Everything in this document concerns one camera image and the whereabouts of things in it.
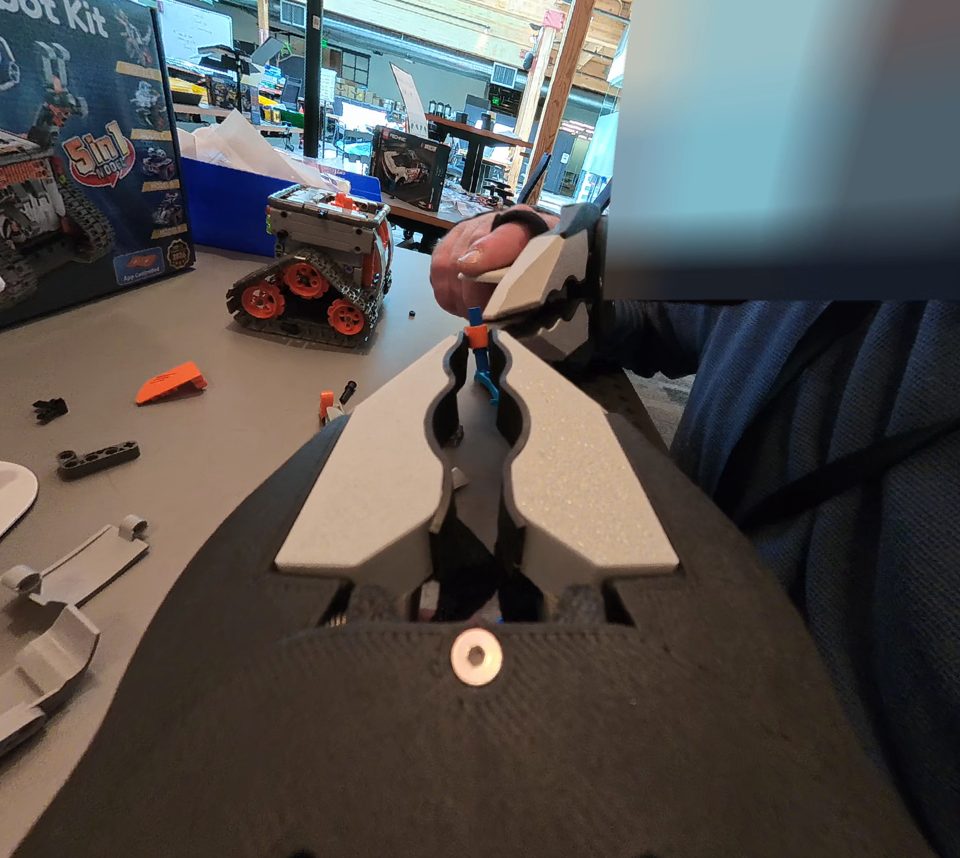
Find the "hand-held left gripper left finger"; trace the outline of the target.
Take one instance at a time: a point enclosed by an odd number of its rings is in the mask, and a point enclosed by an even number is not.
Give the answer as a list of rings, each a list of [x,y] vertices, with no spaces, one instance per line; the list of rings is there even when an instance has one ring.
[[[357,405],[274,564],[354,585],[420,585],[450,507],[443,448],[460,419],[460,336],[443,339]]]

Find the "dark blue robot kit box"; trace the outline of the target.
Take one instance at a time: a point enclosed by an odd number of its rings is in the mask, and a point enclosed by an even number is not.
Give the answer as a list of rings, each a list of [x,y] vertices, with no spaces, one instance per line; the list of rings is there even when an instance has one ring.
[[[1,326],[193,266],[156,12],[1,0]]]

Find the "blue tagged storage bin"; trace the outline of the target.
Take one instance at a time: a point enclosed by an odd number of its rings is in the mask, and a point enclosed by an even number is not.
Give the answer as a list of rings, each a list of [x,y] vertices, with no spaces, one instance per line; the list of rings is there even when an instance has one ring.
[[[181,191],[195,244],[272,259],[275,236],[267,231],[270,196],[295,186],[236,168],[180,159]]]

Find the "black car model box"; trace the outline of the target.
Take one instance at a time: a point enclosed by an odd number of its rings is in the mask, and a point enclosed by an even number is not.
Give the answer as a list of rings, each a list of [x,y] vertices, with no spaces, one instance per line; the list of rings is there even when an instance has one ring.
[[[386,125],[374,128],[368,174],[382,192],[431,213],[439,211],[450,147]]]

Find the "wooden post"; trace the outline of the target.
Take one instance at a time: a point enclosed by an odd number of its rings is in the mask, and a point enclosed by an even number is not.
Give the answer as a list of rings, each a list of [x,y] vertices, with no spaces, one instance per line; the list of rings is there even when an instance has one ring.
[[[574,73],[577,68],[586,34],[593,19],[596,0],[572,0],[564,25],[554,71],[541,111],[532,153],[532,165],[538,166],[541,158],[554,150],[557,133],[570,96]]]

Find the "orange wedge panel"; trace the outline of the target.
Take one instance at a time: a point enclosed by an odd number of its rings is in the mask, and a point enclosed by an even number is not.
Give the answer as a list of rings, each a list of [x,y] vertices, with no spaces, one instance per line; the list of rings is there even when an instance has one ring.
[[[188,360],[151,377],[139,388],[134,403],[137,407],[144,407],[176,396],[200,393],[208,385],[209,382],[198,365]]]

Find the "dark standing desk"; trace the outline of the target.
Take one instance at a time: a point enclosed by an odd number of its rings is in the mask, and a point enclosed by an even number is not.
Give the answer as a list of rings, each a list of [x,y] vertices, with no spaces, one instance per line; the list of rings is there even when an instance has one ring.
[[[461,187],[465,192],[477,192],[482,159],[487,147],[514,147],[526,151],[533,149],[533,144],[516,136],[498,134],[441,116],[426,115],[426,121],[430,132],[436,132],[434,134],[436,141],[440,142],[452,135],[466,142],[466,156],[461,177]]]

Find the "white crumpled paper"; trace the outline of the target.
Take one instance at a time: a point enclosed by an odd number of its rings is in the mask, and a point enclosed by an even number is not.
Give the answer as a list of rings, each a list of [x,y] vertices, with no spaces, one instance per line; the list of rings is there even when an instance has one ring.
[[[334,193],[351,191],[349,180],[272,146],[236,109],[231,109],[222,121],[193,132],[179,128],[177,136],[182,157],[283,180],[286,184],[304,184]]]

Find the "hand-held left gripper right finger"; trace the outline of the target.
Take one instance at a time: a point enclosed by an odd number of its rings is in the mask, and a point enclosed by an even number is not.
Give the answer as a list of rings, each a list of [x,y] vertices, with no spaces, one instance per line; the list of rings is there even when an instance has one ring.
[[[503,506],[518,567],[539,588],[674,573],[680,560],[608,413],[516,338],[502,355],[498,427],[510,441]]]

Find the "whiteboard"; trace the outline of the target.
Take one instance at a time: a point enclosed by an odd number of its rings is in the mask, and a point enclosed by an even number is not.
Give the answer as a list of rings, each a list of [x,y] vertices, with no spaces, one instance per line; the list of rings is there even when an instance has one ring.
[[[198,63],[201,49],[234,47],[233,19],[178,0],[155,0],[165,58]]]

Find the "grey curved panel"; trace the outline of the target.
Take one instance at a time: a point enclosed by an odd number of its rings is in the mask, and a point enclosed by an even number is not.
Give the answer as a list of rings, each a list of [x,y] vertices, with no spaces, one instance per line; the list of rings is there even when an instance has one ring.
[[[24,564],[11,567],[2,575],[2,586],[41,606],[78,608],[148,554],[148,529],[146,519],[128,515],[42,571]]]

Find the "white book stand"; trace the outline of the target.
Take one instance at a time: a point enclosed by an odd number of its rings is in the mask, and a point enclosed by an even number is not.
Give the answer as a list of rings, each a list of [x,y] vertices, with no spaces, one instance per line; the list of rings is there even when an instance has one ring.
[[[10,461],[1,461],[1,527],[3,539],[35,504],[39,481],[29,468]]]

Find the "tracked toy robot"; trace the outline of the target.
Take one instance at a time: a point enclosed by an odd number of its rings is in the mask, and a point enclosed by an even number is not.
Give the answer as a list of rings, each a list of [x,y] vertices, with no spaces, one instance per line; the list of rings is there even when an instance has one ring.
[[[268,199],[274,261],[226,293],[234,323],[314,345],[356,349],[377,328],[392,283],[390,207],[306,184]]]

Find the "person's blue sweater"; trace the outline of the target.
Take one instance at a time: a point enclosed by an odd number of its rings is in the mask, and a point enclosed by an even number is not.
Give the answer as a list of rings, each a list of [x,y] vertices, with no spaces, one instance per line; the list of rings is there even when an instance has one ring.
[[[670,304],[664,369],[697,378],[674,441],[806,619],[846,714],[942,856],[958,856],[958,431],[785,521],[762,501],[958,420],[958,303],[884,302],[774,388],[822,302]]]

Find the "dark grey three-hole beam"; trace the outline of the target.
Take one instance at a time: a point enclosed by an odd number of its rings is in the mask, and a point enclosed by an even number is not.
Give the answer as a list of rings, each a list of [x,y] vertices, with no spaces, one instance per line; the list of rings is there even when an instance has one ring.
[[[64,450],[56,455],[56,473],[66,482],[78,481],[92,474],[130,463],[140,457],[134,440],[105,446],[90,452]]]

